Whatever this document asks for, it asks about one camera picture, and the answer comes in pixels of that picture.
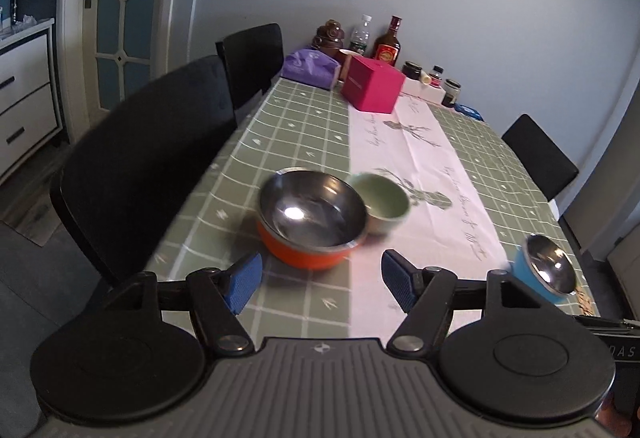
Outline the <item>green ceramic bowl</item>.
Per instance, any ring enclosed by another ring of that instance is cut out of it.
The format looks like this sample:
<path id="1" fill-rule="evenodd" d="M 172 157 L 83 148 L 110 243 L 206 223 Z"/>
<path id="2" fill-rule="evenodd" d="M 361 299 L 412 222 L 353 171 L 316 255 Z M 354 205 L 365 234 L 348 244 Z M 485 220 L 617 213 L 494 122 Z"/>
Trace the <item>green ceramic bowl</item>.
<path id="1" fill-rule="evenodd" d="M 368 233 L 372 236 L 386 236 L 407 219 L 410 201 L 395 181 L 372 172 L 360 172 L 350 176 L 347 183 L 367 207 Z"/>

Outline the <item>orange steel bowl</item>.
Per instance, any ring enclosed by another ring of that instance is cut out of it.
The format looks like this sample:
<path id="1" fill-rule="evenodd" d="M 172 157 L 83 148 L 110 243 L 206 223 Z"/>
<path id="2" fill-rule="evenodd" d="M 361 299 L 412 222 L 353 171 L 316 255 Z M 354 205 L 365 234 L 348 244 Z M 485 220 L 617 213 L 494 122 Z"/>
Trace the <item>orange steel bowl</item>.
<path id="1" fill-rule="evenodd" d="M 326 172 L 286 168 L 260 187 L 257 230 L 267 250 L 299 269 L 326 270 L 362 244 L 368 232 L 363 199 Z"/>

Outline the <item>blue steel bowl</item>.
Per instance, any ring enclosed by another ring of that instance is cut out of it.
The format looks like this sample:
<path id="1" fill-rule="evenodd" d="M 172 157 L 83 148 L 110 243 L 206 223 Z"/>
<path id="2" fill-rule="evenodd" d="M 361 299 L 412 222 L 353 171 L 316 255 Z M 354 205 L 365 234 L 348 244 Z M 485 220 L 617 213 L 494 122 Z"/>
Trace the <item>blue steel bowl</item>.
<path id="1" fill-rule="evenodd" d="M 542 234 L 530 234 L 518 247 L 512 274 L 549 302 L 564 302 L 577 292 L 577 276 L 570 258 Z"/>

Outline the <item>near left black chair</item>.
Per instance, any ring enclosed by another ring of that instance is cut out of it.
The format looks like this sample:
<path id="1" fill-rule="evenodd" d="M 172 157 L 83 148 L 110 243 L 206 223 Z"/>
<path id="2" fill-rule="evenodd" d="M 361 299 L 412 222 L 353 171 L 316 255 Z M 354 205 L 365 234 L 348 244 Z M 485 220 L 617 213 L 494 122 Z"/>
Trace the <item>near left black chair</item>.
<path id="1" fill-rule="evenodd" d="M 224 66 L 207 56 L 134 92 L 73 147 L 50 187 L 102 297 L 141 272 L 236 129 Z"/>

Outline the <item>green checkered tablecloth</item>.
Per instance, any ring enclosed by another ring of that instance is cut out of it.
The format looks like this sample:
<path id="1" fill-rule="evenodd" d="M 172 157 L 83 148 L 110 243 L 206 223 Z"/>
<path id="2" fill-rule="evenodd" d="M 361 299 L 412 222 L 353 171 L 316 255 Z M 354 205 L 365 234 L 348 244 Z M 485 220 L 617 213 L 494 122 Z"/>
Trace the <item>green checkered tablecloth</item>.
<path id="1" fill-rule="evenodd" d="M 547 200 L 500 137 L 478 120 L 426 103 L 494 224 L 509 266 L 529 234 L 565 245 Z M 300 167 L 340 178 L 353 175 L 351 109 L 335 91 L 277 82 L 209 166 L 148 269 L 160 280 L 181 280 L 201 268 L 226 268 L 260 250 L 257 193 L 274 172 Z M 350 256 L 331 269 L 310 271 L 266 255 L 262 285 L 240 317 L 252 339 L 354 337 L 349 333 Z"/>

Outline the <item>right black chair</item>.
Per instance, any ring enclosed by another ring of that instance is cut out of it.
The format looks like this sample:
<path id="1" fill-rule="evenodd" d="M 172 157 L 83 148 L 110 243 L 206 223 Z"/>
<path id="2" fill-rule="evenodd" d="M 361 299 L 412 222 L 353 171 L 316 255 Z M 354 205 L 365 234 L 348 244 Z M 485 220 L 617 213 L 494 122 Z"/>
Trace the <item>right black chair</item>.
<path id="1" fill-rule="evenodd" d="M 528 114 L 520 115 L 501 139 L 548 201 L 554 200 L 579 174 L 576 165 Z"/>

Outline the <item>white box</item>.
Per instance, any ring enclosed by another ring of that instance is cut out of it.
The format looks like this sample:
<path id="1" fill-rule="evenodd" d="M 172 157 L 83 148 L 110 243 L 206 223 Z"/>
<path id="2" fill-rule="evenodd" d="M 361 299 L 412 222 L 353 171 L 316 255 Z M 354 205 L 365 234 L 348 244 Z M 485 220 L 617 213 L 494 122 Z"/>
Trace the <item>white box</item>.
<path id="1" fill-rule="evenodd" d="M 403 97 L 409 97 L 416 100 L 441 104 L 445 97 L 445 91 L 442 88 L 436 88 L 431 85 L 424 85 L 420 80 L 412 80 L 406 78 L 402 85 L 400 94 Z"/>

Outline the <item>pink square box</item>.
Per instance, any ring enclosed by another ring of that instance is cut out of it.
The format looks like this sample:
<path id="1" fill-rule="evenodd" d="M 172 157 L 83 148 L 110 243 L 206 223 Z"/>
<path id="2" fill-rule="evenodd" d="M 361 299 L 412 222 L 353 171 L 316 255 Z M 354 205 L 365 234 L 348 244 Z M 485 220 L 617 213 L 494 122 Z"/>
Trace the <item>pink square box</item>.
<path id="1" fill-rule="evenodd" d="M 352 56 L 342 95 L 358 111 L 390 114 L 405 80 L 404 74 L 387 63 Z"/>

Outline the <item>dark glass jar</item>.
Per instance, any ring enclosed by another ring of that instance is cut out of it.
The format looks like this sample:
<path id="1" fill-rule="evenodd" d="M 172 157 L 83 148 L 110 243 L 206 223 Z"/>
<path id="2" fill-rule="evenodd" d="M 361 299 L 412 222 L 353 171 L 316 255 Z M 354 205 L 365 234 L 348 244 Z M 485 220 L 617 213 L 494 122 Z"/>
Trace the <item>dark glass jar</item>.
<path id="1" fill-rule="evenodd" d="M 453 108 L 460 96 L 461 85 L 455 80 L 446 78 L 442 82 L 442 90 L 444 91 L 444 98 L 442 98 L 442 105 L 447 108 Z"/>

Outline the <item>small cream tube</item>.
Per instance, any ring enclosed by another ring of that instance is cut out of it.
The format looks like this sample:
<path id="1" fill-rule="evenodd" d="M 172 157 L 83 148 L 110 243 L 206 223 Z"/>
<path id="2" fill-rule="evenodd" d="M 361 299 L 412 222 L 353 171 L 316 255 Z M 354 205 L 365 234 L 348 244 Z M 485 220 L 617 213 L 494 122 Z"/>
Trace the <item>small cream tube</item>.
<path id="1" fill-rule="evenodd" d="M 427 73 L 425 73 L 424 71 L 421 72 L 421 83 L 425 86 L 428 86 L 431 83 L 431 76 L 429 76 Z"/>

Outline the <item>black lid jar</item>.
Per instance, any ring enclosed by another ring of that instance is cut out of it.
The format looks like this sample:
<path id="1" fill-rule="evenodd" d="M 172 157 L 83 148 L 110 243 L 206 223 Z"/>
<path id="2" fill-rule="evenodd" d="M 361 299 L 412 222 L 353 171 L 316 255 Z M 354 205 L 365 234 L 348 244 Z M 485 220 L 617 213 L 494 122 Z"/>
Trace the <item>black lid jar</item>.
<path id="1" fill-rule="evenodd" d="M 420 80 L 422 74 L 422 68 L 420 65 L 406 61 L 401 68 L 401 73 L 404 74 L 409 80 Z"/>

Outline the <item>purple tissue pack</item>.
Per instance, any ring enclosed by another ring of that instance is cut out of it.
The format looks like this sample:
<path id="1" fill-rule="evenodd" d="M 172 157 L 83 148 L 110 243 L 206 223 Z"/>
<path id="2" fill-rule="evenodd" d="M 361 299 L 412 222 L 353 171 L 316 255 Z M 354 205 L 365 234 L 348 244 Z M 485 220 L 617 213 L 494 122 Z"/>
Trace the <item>purple tissue pack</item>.
<path id="1" fill-rule="evenodd" d="M 281 76 L 295 83 L 331 90 L 342 66 L 324 52 L 314 48 L 295 50 L 284 58 Z"/>

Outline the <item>brown liquor bottle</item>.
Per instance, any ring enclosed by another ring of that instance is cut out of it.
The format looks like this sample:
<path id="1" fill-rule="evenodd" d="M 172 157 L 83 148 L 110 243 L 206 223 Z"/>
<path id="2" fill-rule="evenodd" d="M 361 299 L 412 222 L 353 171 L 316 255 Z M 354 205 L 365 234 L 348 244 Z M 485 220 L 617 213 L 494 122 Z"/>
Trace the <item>brown liquor bottle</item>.
<path id="1" fill-rule="evenodd" d="M 392 16 L 390 25 L 385 34 L 378 37 L 374 43 L 372 56 L 374 60 L 395 66 L 401 50 L 401 44 L 397 38 L 401 18 Z"/>

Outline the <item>clear water bottle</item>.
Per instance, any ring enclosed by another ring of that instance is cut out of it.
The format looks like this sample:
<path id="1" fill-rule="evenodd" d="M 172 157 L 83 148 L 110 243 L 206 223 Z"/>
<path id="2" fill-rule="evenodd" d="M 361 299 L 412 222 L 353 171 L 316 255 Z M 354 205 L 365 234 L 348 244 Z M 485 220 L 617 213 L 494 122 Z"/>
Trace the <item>clear water bottle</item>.
<path id="1" fill-rule="evenodd" d="M 359 24 L 352 31 L 352 36 L 349 39 L 348 49 L 356 52 L 357 54 L 365 54 L 369 45 L 370 39 L 370 24 L 372 16 L 363 14 Z"/>

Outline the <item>white drawer cabinet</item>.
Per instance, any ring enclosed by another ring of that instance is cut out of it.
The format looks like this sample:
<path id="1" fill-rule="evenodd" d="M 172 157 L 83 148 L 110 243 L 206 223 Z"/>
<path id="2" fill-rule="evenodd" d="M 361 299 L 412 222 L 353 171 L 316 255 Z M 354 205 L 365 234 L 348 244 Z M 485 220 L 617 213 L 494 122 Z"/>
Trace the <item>white drawer cabinet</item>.
<path id="1" fill-rule="evenodd" d="M 2 181 L 63 129 L 53 28 L 49 19 L 1 39 Z"/>

